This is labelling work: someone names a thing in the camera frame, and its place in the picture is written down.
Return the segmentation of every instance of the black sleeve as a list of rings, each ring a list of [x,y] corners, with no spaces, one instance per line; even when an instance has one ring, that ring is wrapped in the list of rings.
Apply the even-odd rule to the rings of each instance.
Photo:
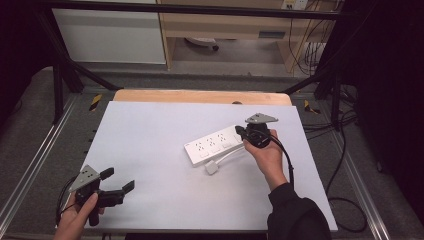
[[[268,217],[269,240],[331,239],[327,220],[316,203],[299,198],[291,184],[269,194],[273,210]]]

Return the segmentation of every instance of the white cabinet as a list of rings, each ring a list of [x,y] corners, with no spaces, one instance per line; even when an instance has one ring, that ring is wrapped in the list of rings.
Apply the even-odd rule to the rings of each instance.
[[[155,0],[113,2],[156,3]],[[165,64],[156,13],[66,9],[53,9],[53,13],[75,61]]]

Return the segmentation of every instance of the person's left hand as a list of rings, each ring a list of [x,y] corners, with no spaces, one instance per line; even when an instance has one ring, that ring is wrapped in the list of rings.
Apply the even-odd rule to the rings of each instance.
[[[81,208],[75,204],[75,192],[72,193],[66,207],[72,206],[73,204],[75,205],[69,207],[69,209],[63,212],[62,219],[60,220],[54,239],[80,239],[85,223],[87,222],[88,215],[96,207],[98,197],[97,193],[93,193],[93,195],[90,196]],[[99,213],[103,214],[103,211],[104,209],[100,209]]]

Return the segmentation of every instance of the white power cord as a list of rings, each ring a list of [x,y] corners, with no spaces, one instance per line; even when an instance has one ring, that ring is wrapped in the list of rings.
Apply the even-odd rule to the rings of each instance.
[[[209,161],[208,163],[205,164],[206,171],[209,173],[209,175],[216,173],[216,171],[218,171],[218,164],[220,162],[222,162],[222,160],[224,160],[225,158],[227,158],[231,154],[238,152],[242,149],[244,149],[244,146],[241,146],[241,147],[227,153],[226,155],[224,155],[222,158],[218,159],[217,161],[214,161],[214,160]]]

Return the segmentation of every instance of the floor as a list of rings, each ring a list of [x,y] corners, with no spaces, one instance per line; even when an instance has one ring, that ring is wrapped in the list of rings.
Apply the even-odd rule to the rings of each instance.
[[[163,66],[145,65],[94,64],[91,67],[108,81],[126,88],[275,92],[276,89],[283,90],[307,76],[300,69],[287,74],[277,46],[272,42],[222,40],[218,43],[220,50],[214,52],[212,49],[193,46],[180,39],[177,42],[175,64],[171,70],[166,70]],[[31,183],[31,188],[27,190],[26,197],[22,199],[20,208],[9,222],[5,239],[13,236],[18,239],[47,239],[54,233],[52,211],[58,192],[63,183],[80,168],[86,151],[90,148],[90,139],[95,137],[95,130],[101,121],[107,102],[113,98],[113,92],[99,88],[86,78],[83,78],[83,81],[87,86],[84,93],[67,95],[68,99],[75,99],[75,107],[61,134],[53,141],[54,146],[40,166],[38,175]],[[38,73],[22,97],[22,102],[18,104],[16,113],[0,130],[2,161],[0,177],[3,179],[0,183],[1,206],[7,205],[15,186],[19,184],[21,176],[52,128],[54,105],[51,82],[51,73],[48,70]],[[328,122],[323,114],[323,106],[328,106],[328,102],[315,101],[311,94],[315,87],[316,85],[311,84],[300,93],[291,96],[304,124]],[[353,94],[354,89],[346,88],[344,91]],[[103,94],[102,100],[96,111],[90,112],[88,108],[97,93]],[[309,100],[310,107],[315,113],[305,111],[305,100]],[[346,104],[342,105],[342,108],[347,111],[350,107]],[[422,225],[403,199],[391,176],[378,173],[376,170],[376,163],[360,126],[351,124],[345,131],[348,153],[355,160],[355,165],[391,236],[390,239],[424,239]],[[333,132],[324,132],[307,133],[307,137],[311,138],[310,148],[321,180],[326,185],[338,163],[340,153],[337,148],[337,135]],[[352,187],[352,181],[345,167],[337,175],[331,192],[332,196],[342,196],[358,202],[358,195]],[[353,228],[362,224],[360,213],[351,206],[334,203],[333,207],[338,221]],[[96,233],[87,233],[87,237],[99,238]],[[367,228],[362,233],[340,230],[333,234],[333,238],[374,239],[374,235],[370,228]]]

